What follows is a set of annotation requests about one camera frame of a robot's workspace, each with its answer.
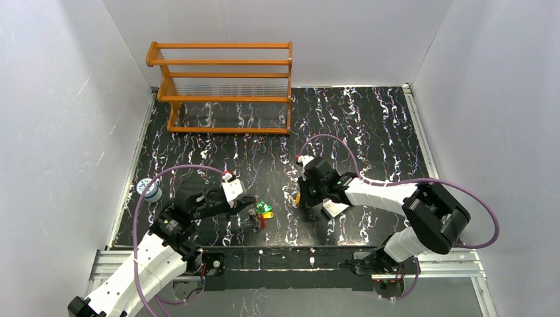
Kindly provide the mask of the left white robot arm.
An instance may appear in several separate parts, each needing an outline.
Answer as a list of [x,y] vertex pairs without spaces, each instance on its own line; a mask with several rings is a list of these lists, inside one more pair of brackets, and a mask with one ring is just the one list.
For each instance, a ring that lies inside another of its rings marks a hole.
[[201,264],[203,249],[192,239],[196,223],[217,215],[232,216],[255,204],[256,196],[227,197],[221,187],[180,195],[160,210],[132,254],[85,297],[68,304],[70,316],[134,316],[189,266]]

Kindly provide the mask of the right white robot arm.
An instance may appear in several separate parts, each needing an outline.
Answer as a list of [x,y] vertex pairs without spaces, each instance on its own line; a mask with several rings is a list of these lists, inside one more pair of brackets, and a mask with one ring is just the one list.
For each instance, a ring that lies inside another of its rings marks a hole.
[[348,206],[376,207],[405,217],[409,226],[390,235],[375,252],[375,264],[399,264],[424,252],[448,254],[471,217],[441,184],[373,185],[355,173],[339,174],[324,158],[297,157],[300,204],[330,200]]

